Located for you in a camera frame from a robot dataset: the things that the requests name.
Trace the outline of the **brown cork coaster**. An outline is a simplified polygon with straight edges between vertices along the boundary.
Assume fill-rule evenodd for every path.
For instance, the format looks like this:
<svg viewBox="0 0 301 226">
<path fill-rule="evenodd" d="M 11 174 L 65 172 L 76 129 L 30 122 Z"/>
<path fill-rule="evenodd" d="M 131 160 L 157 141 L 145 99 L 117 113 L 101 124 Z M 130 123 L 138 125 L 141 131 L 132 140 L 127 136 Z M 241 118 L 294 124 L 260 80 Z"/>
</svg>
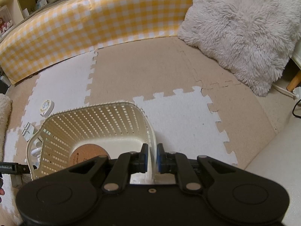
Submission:
<svg viewBox="0 0 301 226">
<path fill-rule="evenodd" d="M 84 144 L 75 149 L 71 154 L 67 162 L 67 167 L 77 165 L 96 156 L 107 156 L 108 158 L 110 157 L 107 151 L 101 146 L 92 143 Z"/>
</svg>

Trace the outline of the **yellow gingham padded bumper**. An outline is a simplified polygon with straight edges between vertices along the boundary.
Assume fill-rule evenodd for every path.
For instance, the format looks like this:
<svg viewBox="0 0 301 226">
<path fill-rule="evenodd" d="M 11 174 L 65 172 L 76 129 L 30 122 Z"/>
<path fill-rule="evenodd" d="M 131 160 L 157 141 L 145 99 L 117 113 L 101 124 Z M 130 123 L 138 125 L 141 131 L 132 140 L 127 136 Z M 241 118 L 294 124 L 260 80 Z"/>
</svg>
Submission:
<svg viewBox="0 0 301 226">
<path fill-rule="evenodd" d="M 44 9 L 1 42 L 12 83 L 71 57 L 116 44 L 175 36 L 192 0 L 67 0 Z"/>
</svg>

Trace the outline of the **cream fleece blanket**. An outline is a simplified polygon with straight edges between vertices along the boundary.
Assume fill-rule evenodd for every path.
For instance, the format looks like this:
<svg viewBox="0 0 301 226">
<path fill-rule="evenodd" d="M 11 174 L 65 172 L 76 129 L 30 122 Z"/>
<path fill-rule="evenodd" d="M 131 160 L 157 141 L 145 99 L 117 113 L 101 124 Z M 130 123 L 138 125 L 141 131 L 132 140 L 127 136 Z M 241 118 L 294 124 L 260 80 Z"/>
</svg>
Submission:
<svg viewBox="0 0 301 226">
<path fill-rule="evenodd" d="M 11 114 L 12 101 L 10 97 L 0 94 L 0 160 L 4 158 L 4 143 L 5 134 L 8 125 L 8 120 Z"/>
</svg>

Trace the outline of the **cream perforated plastic basket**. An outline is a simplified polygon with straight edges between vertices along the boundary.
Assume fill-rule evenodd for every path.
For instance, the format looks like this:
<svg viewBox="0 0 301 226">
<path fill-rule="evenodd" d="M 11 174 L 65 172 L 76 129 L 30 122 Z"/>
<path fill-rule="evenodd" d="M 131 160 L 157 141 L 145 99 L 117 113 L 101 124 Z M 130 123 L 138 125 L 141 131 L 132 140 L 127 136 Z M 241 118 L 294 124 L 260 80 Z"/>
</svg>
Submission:
<svg viewBox="0 0 301 226">
<path fill-rule="evenodd" d="M 33 165 L 31 150 L 42 144 L 39 168 Z M 151 184 L 156 167 L 155 132 L 144 111 L 131 102 L 112 102 L 67 110 L 49 116 L 27 143 L 27 164 L 31 179 L 67 168 L 75 149 L 84 144 L 104 148 L 111 159 L 122 153 L 138 152 L 148 145 L 145 174 L 131 178 L 133 184 Z"/>
</svg>

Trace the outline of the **white foam mat tile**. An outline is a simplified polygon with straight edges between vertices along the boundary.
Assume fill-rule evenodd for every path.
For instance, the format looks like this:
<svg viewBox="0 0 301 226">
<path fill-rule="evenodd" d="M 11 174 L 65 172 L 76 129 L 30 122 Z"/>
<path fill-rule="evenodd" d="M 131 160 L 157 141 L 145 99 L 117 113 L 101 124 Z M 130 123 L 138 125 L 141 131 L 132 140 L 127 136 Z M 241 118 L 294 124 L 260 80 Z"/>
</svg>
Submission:
<svg viewBox="0 0 301 226">
<path fill-rule="evenodd" d="M 153 99 L 143 96 L 133 98 L 151 123 L 158 143 L 168 152 L 184 153 L 195 159 L 207 155 L 230 165 L 237 165 L 234 152 L 228 153 L 225 143 L 229 142 L 226 131 L 219 131 L 217 112 L 211 112 L 209 96 L 203 96 L 201 87 L 194 86 L 192 92 L 175 89 L 171 96 L 155 93 Z"/>
<path fill-rule="evenodd" d="M 45 100 L 54 102 L 53 113 L 85 106 L 94 56 L 95 52 L 91 51 L 72 57 L 9 88 L 12 112 L 4 144 L 5 161 L 25 157 L 27 143 L 21 133 L 28 122 L 37 128 L 42 124 L 40 108 Z"/>
</svg>

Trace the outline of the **white square box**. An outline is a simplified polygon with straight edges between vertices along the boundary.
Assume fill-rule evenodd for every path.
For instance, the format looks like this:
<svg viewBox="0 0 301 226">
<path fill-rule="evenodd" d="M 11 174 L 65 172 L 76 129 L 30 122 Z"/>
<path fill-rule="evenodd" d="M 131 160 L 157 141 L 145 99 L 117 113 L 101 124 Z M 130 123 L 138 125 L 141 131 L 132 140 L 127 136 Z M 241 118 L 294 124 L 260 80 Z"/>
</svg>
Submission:
<svg viewBox="0 0 301 226">
<path fill-rule="evenodd" d="M 26 125 L 24 125 L 22 137 L 25 139 L 26 142 L 28 142 L 33 137 L 35 132 L 36 128 L 30 122 L 28 122 Z"/>
</svg>

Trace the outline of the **white foam mat tile left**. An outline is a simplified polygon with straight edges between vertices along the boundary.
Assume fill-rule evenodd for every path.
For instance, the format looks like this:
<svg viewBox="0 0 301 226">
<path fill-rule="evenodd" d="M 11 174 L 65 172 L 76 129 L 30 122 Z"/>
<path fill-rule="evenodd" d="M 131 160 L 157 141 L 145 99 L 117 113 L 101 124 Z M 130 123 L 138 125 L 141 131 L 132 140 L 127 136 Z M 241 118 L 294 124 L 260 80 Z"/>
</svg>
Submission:
<svg viewBox="0 0 301 226">
<path fill-rule="evenodd" d="M 45 100 L 54 102 L 53 113 L 85 106 L 94 56 L 95 52 L 91 51 L 72 57 L 9 88 L 12 112 L 4 144 L 5 161 L 25 157 L 27 143 L 21 133 L 28 122 L 37 128 L 42 124 L 40 108 Z"/>
</svg>

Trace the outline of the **wooden furniture leg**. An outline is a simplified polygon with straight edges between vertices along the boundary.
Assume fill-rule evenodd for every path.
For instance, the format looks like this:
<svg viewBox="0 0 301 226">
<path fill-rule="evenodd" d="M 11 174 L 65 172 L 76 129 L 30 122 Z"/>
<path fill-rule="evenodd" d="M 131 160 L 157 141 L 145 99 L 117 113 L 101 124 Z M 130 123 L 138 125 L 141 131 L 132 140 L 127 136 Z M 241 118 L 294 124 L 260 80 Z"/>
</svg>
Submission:
<svg viewBox="0 0 301 226">
<path fill-rule="evenodd" d="M 286 89 L 289 92 L 292 92 L 300 82 L 301 82 L 301 70 L 293 77 L 293 79 L 287 85 Z"/>
</svg>

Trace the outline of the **fluffy white pillow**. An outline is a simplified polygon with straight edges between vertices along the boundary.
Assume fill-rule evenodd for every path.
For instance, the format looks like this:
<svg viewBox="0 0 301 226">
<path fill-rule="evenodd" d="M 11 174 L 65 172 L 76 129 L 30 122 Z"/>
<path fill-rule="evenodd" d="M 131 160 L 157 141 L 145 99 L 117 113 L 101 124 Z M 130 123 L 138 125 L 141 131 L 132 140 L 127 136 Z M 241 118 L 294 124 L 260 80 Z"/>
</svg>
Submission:
<svg viewBox="0 0 301 226">
<path fill-rule="evenodd" d="M 266 96 L 300 40 L 300 0 L 193 0 L 178 37 Z"/>
</svg>

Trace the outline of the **white round dish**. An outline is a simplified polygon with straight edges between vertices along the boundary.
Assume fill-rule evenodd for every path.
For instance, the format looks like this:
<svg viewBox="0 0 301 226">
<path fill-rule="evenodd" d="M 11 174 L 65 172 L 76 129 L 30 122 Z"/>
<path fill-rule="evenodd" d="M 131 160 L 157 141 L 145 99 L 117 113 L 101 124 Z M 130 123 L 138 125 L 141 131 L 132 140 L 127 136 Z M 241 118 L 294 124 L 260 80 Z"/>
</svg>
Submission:
<svg viewBox="0 0 301 226">
<path fill-rule="evenodd" d="M 41 160 L 42 144 L 39 142 L 38 145 L 31 150 L 32 163 L 36 168 L 39 168 Z"/>
</svg>

